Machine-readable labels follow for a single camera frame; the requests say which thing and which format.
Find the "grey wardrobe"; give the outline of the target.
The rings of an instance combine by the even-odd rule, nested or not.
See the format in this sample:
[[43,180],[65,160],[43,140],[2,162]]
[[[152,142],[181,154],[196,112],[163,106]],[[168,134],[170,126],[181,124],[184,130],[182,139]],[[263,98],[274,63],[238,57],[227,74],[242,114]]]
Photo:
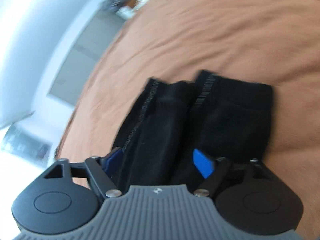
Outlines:
[[73,45],[49,94],[76,105],[93,68],[124,23],[125,20],[114,13],[98,11]]

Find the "black pants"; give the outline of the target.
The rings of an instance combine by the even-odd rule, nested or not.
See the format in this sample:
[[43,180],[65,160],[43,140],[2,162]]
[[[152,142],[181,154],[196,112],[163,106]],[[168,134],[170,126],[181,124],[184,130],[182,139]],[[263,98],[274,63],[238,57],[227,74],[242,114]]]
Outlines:
[[114,140],[123,159],[112,180],[131,185],[203,181],[193,150],[236,163],[261,159],[271,133],[273,89],[200,71],[193,82],[150,79]]

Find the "orange bed blanket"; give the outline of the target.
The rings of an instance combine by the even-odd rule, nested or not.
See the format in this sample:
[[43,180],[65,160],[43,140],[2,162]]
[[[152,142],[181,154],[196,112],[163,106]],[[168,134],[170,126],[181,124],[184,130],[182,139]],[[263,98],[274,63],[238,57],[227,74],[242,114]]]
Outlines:
[[207,69],[272,85],[266,165],[304,205],[298,232],[319,236],[319,0],[150,0],[121,29],[86,82],[59,158],[105,155],[148,77]]

